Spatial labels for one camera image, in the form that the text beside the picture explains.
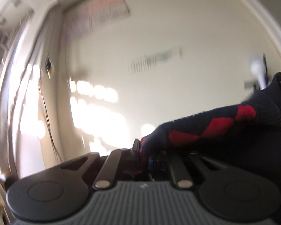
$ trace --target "gray ribbed panel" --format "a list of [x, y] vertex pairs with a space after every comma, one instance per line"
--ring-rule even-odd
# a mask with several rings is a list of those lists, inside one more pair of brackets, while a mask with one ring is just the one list
[[[32, 225], [17, 220], [14, 225]], [[237, 225], [207, 212], [189, 191], [164, 182], [118, 182], [96, 192], [77, 214], [48, 225]], [[274, 225], [271, 219], [247, 225]]]

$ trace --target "hanging cord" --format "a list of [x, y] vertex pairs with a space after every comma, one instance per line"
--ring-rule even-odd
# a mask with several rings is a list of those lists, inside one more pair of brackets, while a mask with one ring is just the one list
[[52, 137], [52, 133], [51, 133], [50, 121], [49, 121], [48, 112], [47, 112], [47, 107], [46, 107], [45, 99], [44, 99], [43, 93], [42, 93], [42, 91], [41, 91], [40, 85], [39, 85], [39, 93], [40, 93], [40, 95], [41, 95], [42, 102], [43, 102], [44, 109], [45, 109], [46, 125], [47, 125], [47, 129], [48, 129], [48, 132], [49, 132], [49, 136], [50, 136], [50, 140], [51, 140], [52, 149], [53, 149], [53, 151], [54, 151], [54, 156], [56, 157], [57, 162], [58, 162], [58, 163], [61, 163], [61, 162], [62, 162], [61, 156], [60, 156], [59, 151], [58, 151], [58, 149], [56, 148], [56, 146], [55, 146], [55, 144], [54, 144], [54, 141], [53, 141], [53, 137]]

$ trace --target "white molding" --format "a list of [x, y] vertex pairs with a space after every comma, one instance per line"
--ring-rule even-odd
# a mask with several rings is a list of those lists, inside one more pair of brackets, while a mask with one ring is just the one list
[[274, 43], [274, 46], [281, 57], [281, 27], [276, 19], [270, 14], [270, 12], [263, 6], [259, 0], [238, 0], [247, 9], [251, 11], [253, 15], [264, 26], [268, 36]]

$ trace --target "silver screw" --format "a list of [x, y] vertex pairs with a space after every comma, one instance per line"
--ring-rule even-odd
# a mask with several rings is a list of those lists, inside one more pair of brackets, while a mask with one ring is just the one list
[[98, 189], [106, 189], [110, 186], [110, 182], [107, 180], [99, 180], [95, 183], [95, 186]]
[[188, 188], [192, 187], [194, 184], [190, 180], [182, 179], [177, 183], [177, 185], [179, 188], [188, 189]]

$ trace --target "cable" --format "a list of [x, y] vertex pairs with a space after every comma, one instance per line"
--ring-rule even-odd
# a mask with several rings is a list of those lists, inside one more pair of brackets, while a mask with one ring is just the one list
[[49, 117], [48, 117], [48, 111], [47, 111], [45, 99], [44, 99], [43, 93], [42, 93], [42, 91], [41, 91], [40, 85], [39, 85], [39, 93], [40, 93], [40, 95], [41, 95], [41, 98], [42, 98], [42, 101], [43, 101], [43, 104], [44, 104], [44, 108], [45, 108], [46, 125], [47, 125], [47, 129], [48, 129], [48, 132], [49, 132], [49, 136], [50, 136], [52, 148], [53, 148], [53, 151], [54, 151], [54, 155], [55, 155], [55, 157], [56, 157], [57, 162], [58, 162], [58, 159], [59, 159], [59, 160], [60, 160], [60, 163], [61, 163], [61, 162], [62, 162], [61, 156], [60, 156], [59, 151], [58, 151], [58, 149], [56, 148], [56, 146], [55, 146], [55, 144], [54, 144], [54, 141], [53, 141], [53, 137], [52, 137], [52, 133], [51, 133], [50, 121], [49, 121]]

